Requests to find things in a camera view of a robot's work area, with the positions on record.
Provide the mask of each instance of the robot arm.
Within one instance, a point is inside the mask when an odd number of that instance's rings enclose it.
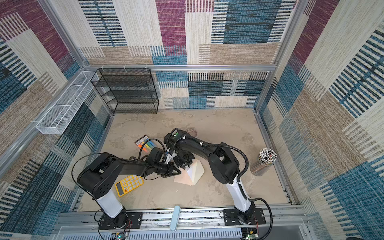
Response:
[[[172,132],[164,137],[164,143],[170,148],[167,154],[168,164],[162,162],[164,151],[153,148],[145,161],[131,157],[129,160],[120,159],[109,153],[102,153],[78,176],[77,181],[83,189],[90,192],[97,203],[108,215],[109,221],[115,228],[121,228],[126,222],[126,210],[116,199],[111,188],[118,175],[148,176],[156,172],[161,177],[178,175],[177,167],[185,167],[192,163],[192,153],[208,160],[213,176],[228,188],[238,218],[243,224],[249,224],[253,219],[255,205],[249,200],[241,180],[239,162],[233,152],[221,143],[221,147],[209,147],[207,142],[192,137],[183,130]]]

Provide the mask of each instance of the concrete floor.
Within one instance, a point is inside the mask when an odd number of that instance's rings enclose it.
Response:
[[[195,128],[198,138],[211,143],[225,142],[238,147],[248,157],[250,165],[256,159],[264,140],[258,128],[252,109],[208,109],[188,111],[161,111],[158,114],[116,114],[106,138],[102,152],[109,152],[121,158],[138,156],[139,148],[134,141],[143,135],[163,141],[164,136],[178,127],[186,130]],[[235,152],[240,162],[244,160]],[[210,171],[209,163],[197,156],[204,167],[204,174],[194,186],[173,182],[174,177],[144,180],[144,184],[131,193],[118,197],[126,209],[153,209],[181,207],[213,207],[233,205],[225,185],[219,183]],[[125,178],[120,175],[116,182]],[[261,177],[250,170],[242,176],[242,182],[251,198],[261,197],[270,204],[287,203],[274,167]],[[81,199],[79,211],[95,211],[99,207],[88,194]]]

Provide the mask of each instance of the light blue handle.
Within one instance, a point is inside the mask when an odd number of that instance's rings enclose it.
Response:
[[[175,206],[175,209],[173,210],[172,219],[170,221],[170,230],[172,232],[176,231],[177,229],[177,223],[179,221],[181,208],[179,206]]]

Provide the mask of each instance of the metal rack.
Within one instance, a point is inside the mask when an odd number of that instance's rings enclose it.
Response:
[[[112,113],[157,113],[159,98],[146,68],[99,68],[92,81]]]

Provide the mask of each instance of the yellow calculator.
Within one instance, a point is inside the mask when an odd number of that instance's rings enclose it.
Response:
[[[143,178],[136,175],[129,175],[115,184],[119,197],[122,197],[133,189],[143,185]]]

